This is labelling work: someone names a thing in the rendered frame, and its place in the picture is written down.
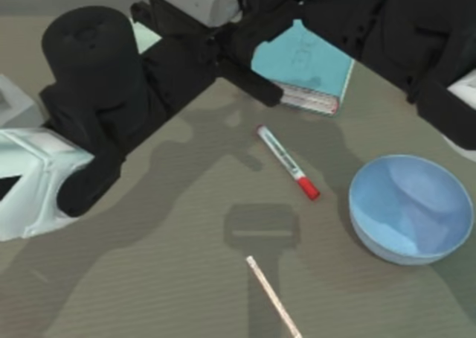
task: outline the red marker cap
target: red marker cap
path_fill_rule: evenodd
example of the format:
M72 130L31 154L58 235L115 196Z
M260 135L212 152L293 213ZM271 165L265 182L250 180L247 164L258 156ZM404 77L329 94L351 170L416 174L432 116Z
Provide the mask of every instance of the red marker cap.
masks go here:
M316 200L321 196L321 192L306 177L298 179L297 183L303 189L304 193L306 193L308 198L310 198L310 200Z

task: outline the wooden stick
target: wooden stick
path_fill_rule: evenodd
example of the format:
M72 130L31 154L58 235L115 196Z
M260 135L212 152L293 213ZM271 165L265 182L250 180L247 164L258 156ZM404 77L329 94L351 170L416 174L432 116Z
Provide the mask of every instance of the wooden stick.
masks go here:
M258 281L261 283L261 286L263 286L263 289L265 290L269 299L271 299L271 302L274 305L274 308L276 308L277 312L280 314L281 319L284 321L284 323L288 327L289 332L291 332L291 335L294 338L303 338L303 336L298 330L298 327L296 327L296 324L292 321L291 317L286 312L286 309L284 308L280 299L277 297L277 294L273 290L273 287L271 287L268 280L264 276L263 271L261 271L257 262L254 260L252 256L248 256L246 258L246 262L248 262L248 265L250 266L251 270L256 275Z

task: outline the gray box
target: gray box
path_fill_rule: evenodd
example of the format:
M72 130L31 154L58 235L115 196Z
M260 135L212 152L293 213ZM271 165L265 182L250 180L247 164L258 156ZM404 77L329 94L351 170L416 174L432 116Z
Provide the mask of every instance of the gray box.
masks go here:
M39 127L44 123L36 102L0 74L0 128Z

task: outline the red and white marker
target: red and white marker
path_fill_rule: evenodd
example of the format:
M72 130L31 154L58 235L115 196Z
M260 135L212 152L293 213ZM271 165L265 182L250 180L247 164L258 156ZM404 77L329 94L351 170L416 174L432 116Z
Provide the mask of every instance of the red and white marker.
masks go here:
M257 129L258 136L265 142L271 152L281 162L285 169L291 174L292 178L303 189L304 193L310 200L316 200L321 192L307 178L306 174L299 168L294 159L288 154L280 142L274 137L266 126L259 126Z

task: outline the black cylinder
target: black cylinder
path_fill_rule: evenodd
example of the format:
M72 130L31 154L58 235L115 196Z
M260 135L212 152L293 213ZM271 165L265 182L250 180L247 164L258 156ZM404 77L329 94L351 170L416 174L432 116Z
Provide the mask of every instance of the black cylinder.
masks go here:
M96 110L127 105L139 114L147 85L132 24L107 7L82 7L53 21L42 48L57 85Z

